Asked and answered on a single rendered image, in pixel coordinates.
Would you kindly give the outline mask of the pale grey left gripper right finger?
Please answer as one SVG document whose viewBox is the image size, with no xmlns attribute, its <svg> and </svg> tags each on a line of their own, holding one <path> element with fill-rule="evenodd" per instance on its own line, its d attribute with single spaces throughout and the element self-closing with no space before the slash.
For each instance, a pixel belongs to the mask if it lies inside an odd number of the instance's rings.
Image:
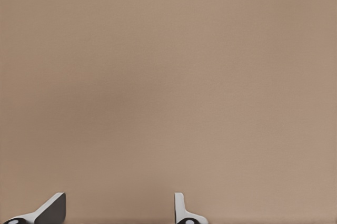
<svg viewBox="0 0 337 224">
<path fill-rule="evenodd" d="M 209 224 L 204 216 L 187 211 L 184 194 L 181 192 L 174 193 L 174 213 L 175 224 Z"/>
</svg>

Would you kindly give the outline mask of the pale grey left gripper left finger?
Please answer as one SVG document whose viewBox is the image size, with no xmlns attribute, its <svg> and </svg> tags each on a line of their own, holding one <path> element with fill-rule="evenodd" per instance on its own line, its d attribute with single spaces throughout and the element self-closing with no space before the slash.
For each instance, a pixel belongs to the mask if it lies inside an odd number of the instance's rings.
<svg viewBox="0 0 337 224">
<path fill-rule="evenodd" d="M 66 193 L 58 192 L 37 210 L 12 217 L 3 224 L 63 224 L 66 218 Z"/>
</svg>

